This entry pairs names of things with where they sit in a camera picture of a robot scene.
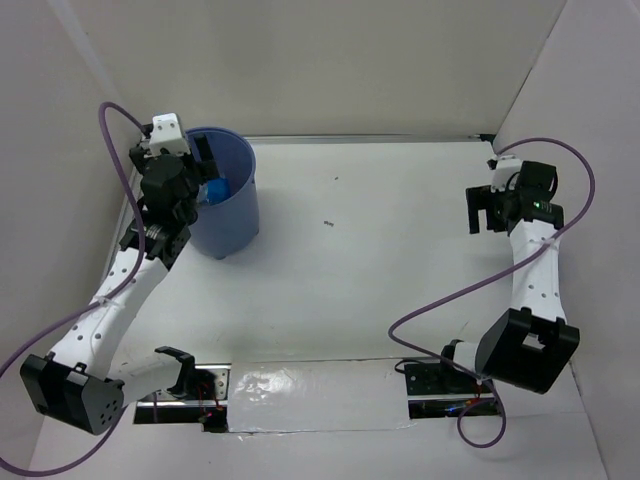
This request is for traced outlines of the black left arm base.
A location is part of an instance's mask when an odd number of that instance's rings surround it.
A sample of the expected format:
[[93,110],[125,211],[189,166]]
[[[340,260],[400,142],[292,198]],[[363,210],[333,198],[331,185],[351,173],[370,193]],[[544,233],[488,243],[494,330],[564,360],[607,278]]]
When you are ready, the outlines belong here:
[[134,425],[197,425],[203,432],[228,432],[230,364],[197,364],[186,393],[158,390],[135,404]]

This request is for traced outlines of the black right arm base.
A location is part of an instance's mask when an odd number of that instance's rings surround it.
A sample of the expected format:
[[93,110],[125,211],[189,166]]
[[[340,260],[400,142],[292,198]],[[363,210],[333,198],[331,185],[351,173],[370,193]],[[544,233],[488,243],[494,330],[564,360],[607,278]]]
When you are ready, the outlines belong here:
[[490,389],[465,373],[428,359],[403,359],[394,370],[405,380],[409,418],[454,418],[483,399],[467,416],[495,416],[498,408]]

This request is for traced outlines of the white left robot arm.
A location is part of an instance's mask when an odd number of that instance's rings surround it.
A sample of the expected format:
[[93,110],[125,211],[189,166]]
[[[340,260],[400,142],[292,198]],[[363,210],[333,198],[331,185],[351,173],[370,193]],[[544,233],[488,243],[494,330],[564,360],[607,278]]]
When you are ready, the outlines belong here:
[[193,355],[161,346],[142,360],[112,363],[146,299],[165,279],[190,238],[199,189],[216,173],[197,162],[184,135],[157,133],[132,148],[141,173],[140,220],[120,241],[111,270],[99,287],[96,308],[76,320],[44,356],[28,356],[20,375],[35,409],[93,435],[115,424],[121,411],[156,391],[176,399],[196,390]]

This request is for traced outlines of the crushed bottle blue label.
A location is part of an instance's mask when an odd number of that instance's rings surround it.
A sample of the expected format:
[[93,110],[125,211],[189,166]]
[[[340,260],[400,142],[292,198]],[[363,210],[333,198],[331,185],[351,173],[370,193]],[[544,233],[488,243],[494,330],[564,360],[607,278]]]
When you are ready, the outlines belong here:
[[220,204],[231,197],[231,188],[226,177],[218,177],[207,181],[199,187],[196,198],[197,205],[213,206]]

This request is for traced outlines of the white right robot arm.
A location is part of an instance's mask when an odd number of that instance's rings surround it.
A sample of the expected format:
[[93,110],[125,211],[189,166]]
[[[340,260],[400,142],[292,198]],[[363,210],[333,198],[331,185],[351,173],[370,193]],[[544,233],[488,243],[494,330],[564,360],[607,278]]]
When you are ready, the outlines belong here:
[[448,358],[436,379],[448,392],[460,391],[471,370],[538,394],[546,393],[580,342],[568,325],[559,283],[559,232],[564,210],[553,203],[558,175],[554,166],[514,155],[490,161],[490,184],[466,191],[469,230],[487,228],[509,238],[516,271],[509,308],[477,344],[455,339],[441,353]]

